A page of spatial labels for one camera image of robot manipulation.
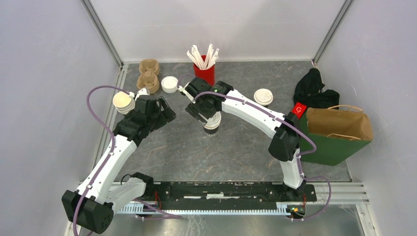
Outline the stack of paper cups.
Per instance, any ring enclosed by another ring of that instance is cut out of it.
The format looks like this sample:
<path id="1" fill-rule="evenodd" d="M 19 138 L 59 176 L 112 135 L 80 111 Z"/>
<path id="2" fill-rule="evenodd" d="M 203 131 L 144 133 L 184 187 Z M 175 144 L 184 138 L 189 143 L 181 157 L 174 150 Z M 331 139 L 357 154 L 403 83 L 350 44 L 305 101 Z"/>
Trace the stack of paper cups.
<path id="1" fill-rule="evenodd" d="M 120 91 L 113 96 L 113 105 L 116 110 L 126 115 L 135 108 L 135 94 L 133 92 L 125 93 Z"/>

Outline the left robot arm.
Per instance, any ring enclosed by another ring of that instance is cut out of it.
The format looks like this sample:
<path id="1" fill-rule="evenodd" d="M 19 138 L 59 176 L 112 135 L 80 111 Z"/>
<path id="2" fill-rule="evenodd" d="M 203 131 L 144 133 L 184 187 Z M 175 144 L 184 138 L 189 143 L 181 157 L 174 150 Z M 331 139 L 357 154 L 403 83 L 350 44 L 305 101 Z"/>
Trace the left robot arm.
<path id="1" fill-rule="evenodd" d="M 153 178 L 135 173 L 127 182 L 111 190 L 113 181 L 131 154 L 152 131 L 176 118 L 164 97 L 140 95 L 135 108 L 119 121 L 108 148 L 89 176 L 75 191 L 66 190 L 61 198 L 68 220 L 91 233 L 107 230 L 117 211 L 135 198 L 154 196 Z"/>

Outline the green box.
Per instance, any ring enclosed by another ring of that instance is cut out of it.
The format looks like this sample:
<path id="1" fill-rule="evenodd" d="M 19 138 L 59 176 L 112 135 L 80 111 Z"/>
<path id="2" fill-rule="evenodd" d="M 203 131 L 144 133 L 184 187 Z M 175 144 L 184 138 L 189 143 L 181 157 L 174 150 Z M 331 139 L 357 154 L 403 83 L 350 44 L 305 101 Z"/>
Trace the green box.
<path id="1" fill-rule="evenodd" d="M 317 147 L 317 150 L 314 153 L 304 154 L 301 157 L 301 160 L 304 162 L 336 166 L 372 142 L 350 141 L 311 134 L 307 127 L 306 113 L 300 120 L 300 127 L 301 131 L 311 139 Z"/>

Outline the white cup lid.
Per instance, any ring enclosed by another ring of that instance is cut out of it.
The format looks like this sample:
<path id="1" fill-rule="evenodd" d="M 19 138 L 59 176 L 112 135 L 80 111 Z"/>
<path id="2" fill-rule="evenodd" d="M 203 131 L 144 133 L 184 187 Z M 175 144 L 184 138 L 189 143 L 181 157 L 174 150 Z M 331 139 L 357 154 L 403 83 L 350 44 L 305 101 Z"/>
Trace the white cup lid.
<path id="1" fill-rule="evenodd" d="M 273 94 L 269 89 L 260 88 L 254 92 L 254 101 L 256 103 L 272 103 Z"/>
<path id="2" fill-rule="evenodd" d="M 220 123 L 221 123 L 221 112 L 216 112 L 213 117 L 207 120 L 203 128 L 208 129 L 208 130 L 214 130 L 219 127 Z"/>

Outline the black paper coffee cup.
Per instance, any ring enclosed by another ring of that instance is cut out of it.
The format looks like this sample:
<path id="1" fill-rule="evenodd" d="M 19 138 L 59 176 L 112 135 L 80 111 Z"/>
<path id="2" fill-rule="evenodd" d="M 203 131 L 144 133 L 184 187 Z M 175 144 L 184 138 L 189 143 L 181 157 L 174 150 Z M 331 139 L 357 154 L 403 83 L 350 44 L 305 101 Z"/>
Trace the black paper coffee cup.
<path id="1" fill-rule="evenodd" d="M 259 105 L 261 105 L 261 106 L 263 106 L 265 108 L 268 108 L 269 105 L 270 105 L 270 103 L 259 103 Z"/>

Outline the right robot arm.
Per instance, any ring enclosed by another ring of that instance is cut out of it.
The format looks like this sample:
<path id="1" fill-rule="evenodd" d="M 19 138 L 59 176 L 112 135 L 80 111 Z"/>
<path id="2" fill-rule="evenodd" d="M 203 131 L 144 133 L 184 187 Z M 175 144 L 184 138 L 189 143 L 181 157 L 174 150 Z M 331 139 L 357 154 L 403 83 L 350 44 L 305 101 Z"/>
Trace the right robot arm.
<path id="1" fill-rule="evenodd" d="M 208 135 L 217 132 L 221 113 L 234 115 L 265 133 L 271 139 L 268 151 L 280 162 L 282 168 L 285 197 L 296 201 L 304 194 L 305 175 L 298 162 L 302 133 L 294 113 L 284 115 L 272 111 L 222 81 L 212 86 L 195 77 L 185 86 L 178 85 L 177 88 L 190 100 L 185 110 L 203 124 Z"/>

